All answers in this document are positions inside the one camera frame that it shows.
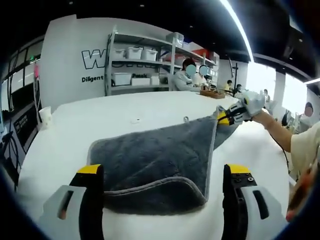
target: human hand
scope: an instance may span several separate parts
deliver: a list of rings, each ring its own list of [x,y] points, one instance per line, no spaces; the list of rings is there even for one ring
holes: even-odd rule
[[[295,184],[290,194],[289,206],[285,217],[288,222],[291,222],[299,214],[307,202],[308,196],[313,190],[318,171],[318,161],[315,160],[313,165],[301,174]]]
[[[247,114],[252,118],[262,112],[265,105],[265,96],[262,91],[244,91],[237,96],[246,108]]]

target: black ceiling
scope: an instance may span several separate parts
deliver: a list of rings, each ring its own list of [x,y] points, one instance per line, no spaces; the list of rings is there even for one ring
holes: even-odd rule
[[[302,80],[316,77],[315,51],[310,41],[290,27],[289,15],[276,0],[229,2],[242,23],[252,51],[269,57],[256,57],[256,62],[277,69],[283,68],[281,64],[289,64],[303,72],[299,76]],[[249,60],[241,34],[219,0],[32,0],[6,4],[8,14],[16,14],[1,16],[2,33],[6,34],[2,38],[2,61],[18,47],[44,35],[51,20],[72,14],[78,18],[111,17],[148,23],[180,32],[204,48],[217,52],[222,59]],[[285,70],[297,75],[289,67]]]

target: plastic bin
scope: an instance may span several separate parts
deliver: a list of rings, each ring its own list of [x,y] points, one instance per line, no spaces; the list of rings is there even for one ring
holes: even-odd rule
[[[150,85],[150,78],[132,78],[132,86],[148,86]]]
[[[128,47],[126,50],[127,59],[141,59],[141,47]]]
[[[160,85],[159,75],[157,75],[157,76],[152,76],[152,77],[150,78],[150,83],[151,83],[151,85]]]
[[[112,80],[115,86],[125,86],[131,84],[132,73],[115,72],[112,74]]]
[[[157,51],[145,49],[142,51],[141,59],[155,62],[157,59]]]
[[[124,49],[113,49],[112,50],[112,59],[124,59],[125,58],[125,50]]]
[[[172,32],[165,36],[165,40],[169,43],[174,43],[176,47],[182,48],[183,42],[184,42],[185,37],[179,33],[179,32]]]

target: ceiling light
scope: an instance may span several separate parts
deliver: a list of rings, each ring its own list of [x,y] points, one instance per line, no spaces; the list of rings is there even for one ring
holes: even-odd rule
[[[304,84],[308,85],[308,84],[314,84],[314,83],[317,83],[317,82],[320,82],[320,78],[317,78],[317,79],[311,80],[311,81],[306,81]]]
[[[241,25],[241,22],[238,18],[238,16],[236,15],[235,11],[233,10],[233,8],[231,7],[230,3],[228,2],[228,0],[220,0],[220,2],[222,3],[222,5],[226,8],[226,10],[229,12],[230,16],[232,17],[233,21],[235,22],[236,26],[238,27],[241,35],[242,35],[242,38],[244,40],[244,43],[245,43],[245,46],[246,46],[246,49],[249,53],[249,56],[250,56],[250,60],[251,62],[255,62],[254,60],[254,55],[252,54],[252,50],[251,50],[251,47],[250,47],[250,43],[249,43],[249,40],[247,38],[247,35],[245,33],[245,30],[244,28],[242,27]]]

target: white round table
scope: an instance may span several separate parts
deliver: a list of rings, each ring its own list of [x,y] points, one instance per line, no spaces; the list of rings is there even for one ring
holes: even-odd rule
[[[35,221],[44,202],[68,185],[87,163],[88,149],[98,139],[152,130],[211,115],[218,105],[228,108],[237,99],[212,99],[194,92],[146,92],[100,97],[61,105],[52,115],[53,126],[41,130],[24,159],[17,197]],[[289,175],[281,148],[255,122],[245,122],[212,156],[210,196],[200,210],[173,216],[127,215],[103,210],[103,234],[112,240],[208,240],[223,232],[223,166],[242,164],[256,183],[281,204],[285,216]]]

